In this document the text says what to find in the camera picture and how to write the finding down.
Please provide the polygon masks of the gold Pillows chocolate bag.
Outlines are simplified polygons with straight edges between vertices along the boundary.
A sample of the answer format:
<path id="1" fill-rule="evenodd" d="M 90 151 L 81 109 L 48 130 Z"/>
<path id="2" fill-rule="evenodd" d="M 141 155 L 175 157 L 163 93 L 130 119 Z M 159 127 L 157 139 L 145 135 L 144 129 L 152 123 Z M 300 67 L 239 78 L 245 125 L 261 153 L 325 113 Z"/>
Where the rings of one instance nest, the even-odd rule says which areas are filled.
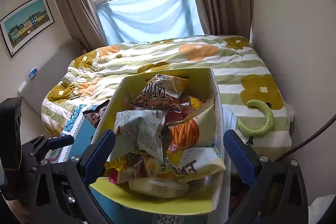
<path id="1" fill-rule="evenodd" d="M 105 162 L 104 176 L 110 176 L 114 170 L 122 172 L 126 170 L 134 170 L 136 164 L 142 161 L 143 158 L 139 154 L 128 153 L 125 156 L 121 156 L 116 160 Z"/>

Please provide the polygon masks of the dark maroon snack bag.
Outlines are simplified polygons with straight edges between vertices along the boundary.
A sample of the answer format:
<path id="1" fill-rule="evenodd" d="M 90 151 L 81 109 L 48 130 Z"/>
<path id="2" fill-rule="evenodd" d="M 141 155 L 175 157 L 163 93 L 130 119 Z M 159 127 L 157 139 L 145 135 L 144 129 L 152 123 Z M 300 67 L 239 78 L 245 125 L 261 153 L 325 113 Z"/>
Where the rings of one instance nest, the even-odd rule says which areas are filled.
<path id="1" fill-rule="evenodd" d="M 106 111 L 106 108 L 108 107 L 109 100 L 106 100 L 105 102 L 101 103 L 100 105 L 86 110 L 83 112 L 84 118 L 94 127 L 98 128 L 98 124 L 100 123 L 100 120 L 102 119 L 104 112 Z"/>

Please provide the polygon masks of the pink candy bag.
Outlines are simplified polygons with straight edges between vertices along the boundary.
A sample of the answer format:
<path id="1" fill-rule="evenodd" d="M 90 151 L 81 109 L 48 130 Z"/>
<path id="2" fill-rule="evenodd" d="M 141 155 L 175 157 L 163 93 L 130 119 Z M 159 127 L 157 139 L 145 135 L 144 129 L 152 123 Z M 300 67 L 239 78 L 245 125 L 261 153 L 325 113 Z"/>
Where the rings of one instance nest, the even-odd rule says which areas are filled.
<path id="1" fill-rule="evenodd" d="M 185 96 L 179 99 L 180 113 L 168 112 L 165 116 L 165 124 L 170 122 L 182 121 L 194 111 L 192 96 Z"/>
<path id="2" fill-rule="evenodd" d="M 144 160 L 141 160 L 133 166 L 121 166 L 110 164 L 107 168 L 109 171 L 109 182 L 113 184 L 123 184 L 134 178 L 143 178 L 147 176 Z"/>

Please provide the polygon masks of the white cheese fries bag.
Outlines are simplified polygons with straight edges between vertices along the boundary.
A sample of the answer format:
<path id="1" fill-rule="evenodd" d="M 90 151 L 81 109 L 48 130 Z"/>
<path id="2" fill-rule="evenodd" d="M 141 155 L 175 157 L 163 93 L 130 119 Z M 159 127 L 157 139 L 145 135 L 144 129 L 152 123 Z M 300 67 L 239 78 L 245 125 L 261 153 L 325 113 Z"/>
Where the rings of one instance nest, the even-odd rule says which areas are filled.
<path id="1" fill-rule="evenodd" d="M 215 144 L 219 122 L 214 101 L 209 99 L 184 120 L 167 124 L 171 136 L 167 156 L 178 182 L 203 179 L 226 169 Z"/>

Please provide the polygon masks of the grey newsprint snack bag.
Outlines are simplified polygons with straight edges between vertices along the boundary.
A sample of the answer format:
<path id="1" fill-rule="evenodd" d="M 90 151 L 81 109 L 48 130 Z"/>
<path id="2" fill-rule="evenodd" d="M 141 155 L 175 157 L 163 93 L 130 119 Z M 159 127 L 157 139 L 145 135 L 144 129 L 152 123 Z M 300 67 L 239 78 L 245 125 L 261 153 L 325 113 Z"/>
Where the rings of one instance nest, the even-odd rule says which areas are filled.
<path id="1" fill-rule="evenodd" d="M 161 131 L 166 112 L 161 110 L 126 110 L 118 112 L 114 124 L 116 143 L 108 161 L 139 149 L 163 161 Z"/>

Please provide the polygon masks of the translucent white packet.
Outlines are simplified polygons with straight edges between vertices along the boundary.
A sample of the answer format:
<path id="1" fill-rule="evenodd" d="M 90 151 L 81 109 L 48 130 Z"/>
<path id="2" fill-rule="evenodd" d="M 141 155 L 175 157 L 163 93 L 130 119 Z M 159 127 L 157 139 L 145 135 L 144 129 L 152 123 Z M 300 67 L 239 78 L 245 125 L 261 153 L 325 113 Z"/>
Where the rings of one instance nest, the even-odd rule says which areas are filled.
<path id="1" fill-rule="evenodd" d="M 132 191 L 157 198 L 175 198 L 186 194 L 190 186 L 159 177 L 134 178 L 129 182 Z"/>

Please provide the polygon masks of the orange white cake bag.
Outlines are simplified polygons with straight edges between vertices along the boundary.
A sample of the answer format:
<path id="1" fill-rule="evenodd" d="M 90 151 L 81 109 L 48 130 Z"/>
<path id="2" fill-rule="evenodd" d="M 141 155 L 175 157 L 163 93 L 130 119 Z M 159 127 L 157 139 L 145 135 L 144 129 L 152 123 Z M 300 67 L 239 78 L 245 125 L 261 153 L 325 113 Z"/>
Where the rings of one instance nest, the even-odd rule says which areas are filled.
<path id="1" fill-rule="evenodd" d="M 170 164 L 167 155 L 163 155 L 163 161 L 150 155 L 143 155 L 144 167 L 148 177 L 159 177 L 176 181 L 175 172 Z"/>

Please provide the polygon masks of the yellow potato chip bag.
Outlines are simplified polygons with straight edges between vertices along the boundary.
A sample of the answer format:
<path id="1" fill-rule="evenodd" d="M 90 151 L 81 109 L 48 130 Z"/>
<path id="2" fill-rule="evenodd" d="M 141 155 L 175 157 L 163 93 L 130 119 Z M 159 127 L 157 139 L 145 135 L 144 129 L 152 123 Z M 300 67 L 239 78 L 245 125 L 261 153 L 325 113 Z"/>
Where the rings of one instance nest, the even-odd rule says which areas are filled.
<path id="1" fill-rule="evenodd" d="M 131 105 L 149 110 L 181 113 L 179 97 L 188 84 L 189 80 L 185 78 L 155 75 Z"/>

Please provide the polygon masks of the purple snack bag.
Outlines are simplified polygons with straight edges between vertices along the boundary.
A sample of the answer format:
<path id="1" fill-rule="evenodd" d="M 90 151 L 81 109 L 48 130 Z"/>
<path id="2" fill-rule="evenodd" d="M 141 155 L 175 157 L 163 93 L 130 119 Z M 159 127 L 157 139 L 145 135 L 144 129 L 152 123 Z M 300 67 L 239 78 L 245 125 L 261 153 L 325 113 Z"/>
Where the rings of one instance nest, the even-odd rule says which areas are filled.
<path id="1" fill-rule="evenodd" d="M 197 110 L 203 105 L 203 102 L 199 98 L 189 96 L 189 99 L 190 99 L 190 104 L 194 110 Z"/>

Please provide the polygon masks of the teal patterned table cloth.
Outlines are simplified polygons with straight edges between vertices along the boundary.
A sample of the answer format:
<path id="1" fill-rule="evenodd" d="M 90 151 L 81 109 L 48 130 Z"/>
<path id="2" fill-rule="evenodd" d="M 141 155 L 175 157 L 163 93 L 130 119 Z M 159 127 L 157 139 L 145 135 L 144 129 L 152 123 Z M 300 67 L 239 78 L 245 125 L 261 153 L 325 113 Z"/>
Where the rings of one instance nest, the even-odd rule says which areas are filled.
<path id="1" fill-rule="evenodd" d="M 80 105 L 74 110 L 60 135 L 71 135 L 75 141 L 72 145 L 50 152 L 50 162 L 64 162 L 71 156 L 81 155 L 84 152 L 86 147 L 90 144 L 96 129 L 83 116 L 83 112 L 86 110 L 94 110 L 95 108 L 95 105 Z M 90 191 L 113 223 L 207 223 L 207 215 L 183 216 L 146 213 L 124 207 L 103 196 L 93 188 L 90 188 Z"/>

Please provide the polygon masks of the grey headboard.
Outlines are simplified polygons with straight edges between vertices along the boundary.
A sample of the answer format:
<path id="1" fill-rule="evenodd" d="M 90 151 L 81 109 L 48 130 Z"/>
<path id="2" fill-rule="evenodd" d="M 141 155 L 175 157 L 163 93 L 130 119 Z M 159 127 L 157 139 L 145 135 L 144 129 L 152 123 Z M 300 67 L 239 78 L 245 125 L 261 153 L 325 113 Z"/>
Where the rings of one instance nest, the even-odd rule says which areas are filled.
<path id="1" fill-rule="evenodd" d="M 78 39 L 65 43 L 31 80 L 22 82 L 18 93 L 39 115 L 45 96 L 62 79 L 70 63 L 81 55 L 83 49 Z"/>

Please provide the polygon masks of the green crescent pillow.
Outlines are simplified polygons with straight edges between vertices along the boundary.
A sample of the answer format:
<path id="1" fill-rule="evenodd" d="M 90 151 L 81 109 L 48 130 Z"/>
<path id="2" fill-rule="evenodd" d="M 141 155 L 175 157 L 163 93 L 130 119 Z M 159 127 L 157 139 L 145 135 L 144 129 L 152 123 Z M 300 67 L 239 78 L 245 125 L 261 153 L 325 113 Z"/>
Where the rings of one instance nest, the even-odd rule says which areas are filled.
<path id="1" fill-rule="evenodd" d="M 248 107 L 254 107 L 264 117 L 238 118 L 237 127 L 246 137 L 262 138 L 271 133 L 275 128 L 275 118 L 270 107 L 261 100 L 249 100 Z"/>

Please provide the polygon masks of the blue tape dispenser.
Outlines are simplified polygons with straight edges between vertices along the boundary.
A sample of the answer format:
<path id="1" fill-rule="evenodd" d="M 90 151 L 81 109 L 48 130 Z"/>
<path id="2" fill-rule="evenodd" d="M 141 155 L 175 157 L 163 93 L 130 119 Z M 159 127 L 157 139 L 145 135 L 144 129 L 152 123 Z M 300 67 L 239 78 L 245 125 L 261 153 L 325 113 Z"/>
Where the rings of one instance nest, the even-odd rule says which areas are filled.
<path id="1" fill-rule="evenodd" d="M 29 73 L 29 79 L 33 79 L 35 77 L 35 75 L 38 73 L 38 69 L 34 68 L 30 71 Z"/>

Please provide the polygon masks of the framed houses picture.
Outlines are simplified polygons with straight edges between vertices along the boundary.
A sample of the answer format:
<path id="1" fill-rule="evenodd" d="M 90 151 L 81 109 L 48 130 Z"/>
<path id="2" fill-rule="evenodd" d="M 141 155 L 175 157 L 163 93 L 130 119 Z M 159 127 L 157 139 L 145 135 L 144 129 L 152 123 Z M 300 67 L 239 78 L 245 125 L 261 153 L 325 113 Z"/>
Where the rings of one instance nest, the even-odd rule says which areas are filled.
<path id="1" fill-rule="evenodd" d="M 54 24 L 47 0 L 29 0 L 1 20 L 1 34 L 11 57 Z"/>

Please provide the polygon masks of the light blue window cloth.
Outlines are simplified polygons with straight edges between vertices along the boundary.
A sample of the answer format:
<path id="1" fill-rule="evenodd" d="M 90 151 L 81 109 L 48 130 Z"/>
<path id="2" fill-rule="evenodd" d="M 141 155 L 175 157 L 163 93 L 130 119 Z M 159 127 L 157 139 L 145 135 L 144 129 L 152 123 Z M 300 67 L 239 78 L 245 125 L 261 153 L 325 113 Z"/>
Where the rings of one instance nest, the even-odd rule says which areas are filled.
<path id="1" fill-rule="evenodd" d="M 195 0 L 114 0 L 96 11 L 109 45 L 204 34 Z"/>

